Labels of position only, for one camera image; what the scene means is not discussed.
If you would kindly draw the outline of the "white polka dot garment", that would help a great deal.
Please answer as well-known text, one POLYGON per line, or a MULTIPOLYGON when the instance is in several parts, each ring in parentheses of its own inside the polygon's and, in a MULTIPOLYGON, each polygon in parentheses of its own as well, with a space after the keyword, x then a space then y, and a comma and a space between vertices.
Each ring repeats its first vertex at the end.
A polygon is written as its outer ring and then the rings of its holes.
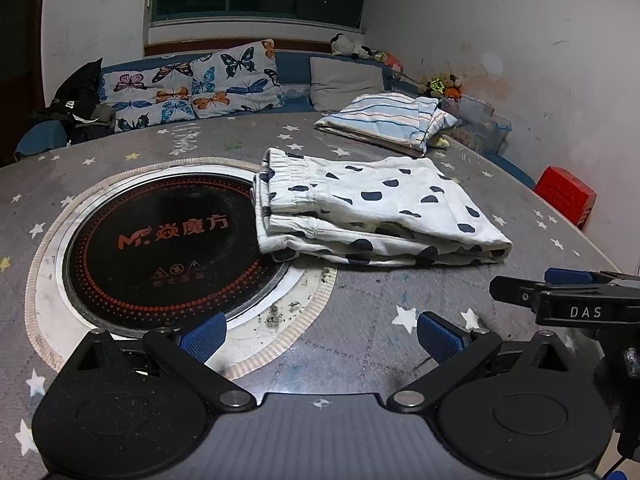
POLYGON ((511 241, 429 159, 327 160, 268 148, 253 182, 258 246, 356 266, 467 266, 511 241))

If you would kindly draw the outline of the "red small box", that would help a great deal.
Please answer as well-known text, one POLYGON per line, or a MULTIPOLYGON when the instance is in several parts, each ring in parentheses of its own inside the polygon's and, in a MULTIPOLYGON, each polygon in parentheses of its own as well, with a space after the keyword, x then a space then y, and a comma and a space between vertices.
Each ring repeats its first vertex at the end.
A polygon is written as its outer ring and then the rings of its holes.
POLYGON ((582 180, 555 166, 544 170, 534 192, 581 230, 597 199, 597 193, 582 180))

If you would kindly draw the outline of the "clear plastic storage bin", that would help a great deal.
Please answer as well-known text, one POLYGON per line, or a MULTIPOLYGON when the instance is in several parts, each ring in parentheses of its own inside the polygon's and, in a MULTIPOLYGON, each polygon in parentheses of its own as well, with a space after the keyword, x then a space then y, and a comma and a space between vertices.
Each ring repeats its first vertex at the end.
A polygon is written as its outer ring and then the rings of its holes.
POLYGON ((451 139, 482 155, 499 155, 506 146, 512 122, 489 103, 462 96, 457 100, 442 98, 440 107, 457 118, 457 123, 445 130, 451 139))

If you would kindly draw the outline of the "folded striped blue cloth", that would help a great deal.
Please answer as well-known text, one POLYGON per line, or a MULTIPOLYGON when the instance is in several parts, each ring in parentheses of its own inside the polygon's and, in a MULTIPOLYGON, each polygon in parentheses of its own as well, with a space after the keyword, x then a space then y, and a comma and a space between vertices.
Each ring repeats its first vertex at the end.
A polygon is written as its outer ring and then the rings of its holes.
POLYGON ((398 92, 362 94, 338 112, 324 115, 314 128, 412 157, 424 157, 444 130, 459 119, 439 100, 398 92))

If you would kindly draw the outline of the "colourful toy pile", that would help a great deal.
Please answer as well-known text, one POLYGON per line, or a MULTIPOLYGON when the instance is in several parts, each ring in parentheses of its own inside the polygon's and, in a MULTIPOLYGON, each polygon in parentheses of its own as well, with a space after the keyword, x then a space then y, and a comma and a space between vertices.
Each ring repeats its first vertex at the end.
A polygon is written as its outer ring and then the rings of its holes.
POLYGON ((462 79, 455 74, 442 74, 431 78, 414 79, 404 72, 404 66, 395 55, 385 51, 375 51, 371 54, 373 61, 382 63, 392 72, 395 80, 407 81, 418 88, 422 96, 437 99, 452 99, 457 101, 462 97, 462 79))

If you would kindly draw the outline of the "blue sofa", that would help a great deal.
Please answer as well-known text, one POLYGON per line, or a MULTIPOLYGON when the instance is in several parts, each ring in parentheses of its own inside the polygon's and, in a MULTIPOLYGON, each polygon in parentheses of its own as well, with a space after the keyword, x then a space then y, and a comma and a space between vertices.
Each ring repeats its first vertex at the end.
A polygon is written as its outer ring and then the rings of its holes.
POLYGON ((427 102, 426 93, 381 63, 282 52, 262 40, 167 60, 89 62, 58 87, 15 151, 35 155, 113 133, 264 110, 339 113, 364 94, 382 92, 409 99, 399 118, 373 123, 396 151, 423 154, 461 117, 427 102))

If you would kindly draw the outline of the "black bag on sofa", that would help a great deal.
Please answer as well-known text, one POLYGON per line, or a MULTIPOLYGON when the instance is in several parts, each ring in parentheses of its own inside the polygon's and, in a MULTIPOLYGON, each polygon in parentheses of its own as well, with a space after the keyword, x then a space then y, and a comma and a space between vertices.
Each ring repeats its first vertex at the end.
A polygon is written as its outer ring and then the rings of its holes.
POLYGON ((42 118, 59 122, 69 144, 111 136, 115 111, 100 97, 102 84, 102 58, 98 58, 75 70, 58 87, 42 118))

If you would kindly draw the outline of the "butterfly print pillow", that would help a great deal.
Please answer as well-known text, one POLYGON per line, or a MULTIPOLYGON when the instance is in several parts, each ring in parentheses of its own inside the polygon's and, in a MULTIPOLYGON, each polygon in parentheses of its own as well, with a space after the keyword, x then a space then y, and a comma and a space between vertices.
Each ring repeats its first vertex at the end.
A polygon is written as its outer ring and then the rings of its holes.
POLYGON ((118 132, 284 104, 270 39, 207 53, 152 70, 104 74, 100 97, 114 108, 118 132))

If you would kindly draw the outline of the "grey cushion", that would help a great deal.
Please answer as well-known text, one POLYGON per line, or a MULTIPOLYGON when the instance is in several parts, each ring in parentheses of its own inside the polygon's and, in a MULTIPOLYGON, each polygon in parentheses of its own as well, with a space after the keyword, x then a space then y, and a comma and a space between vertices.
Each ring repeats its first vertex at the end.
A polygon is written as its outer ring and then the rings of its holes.
POLYGON ((309 60, 310 102, 317 112, 338 112, 363 94, 385 90, 378 66, 340 61, 336 58, 309 60))

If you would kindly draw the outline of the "white plush toy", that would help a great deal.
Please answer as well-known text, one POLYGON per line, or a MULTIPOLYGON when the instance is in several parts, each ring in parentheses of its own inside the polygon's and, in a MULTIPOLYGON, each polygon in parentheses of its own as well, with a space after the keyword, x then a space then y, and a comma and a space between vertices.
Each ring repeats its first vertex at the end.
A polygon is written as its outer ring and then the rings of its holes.
POLYGON ((333 36, 330 40, 331 53, 346 58, 361 58, 370 60, 371 50, 362 42, 352 41, 342 32, 333 36))

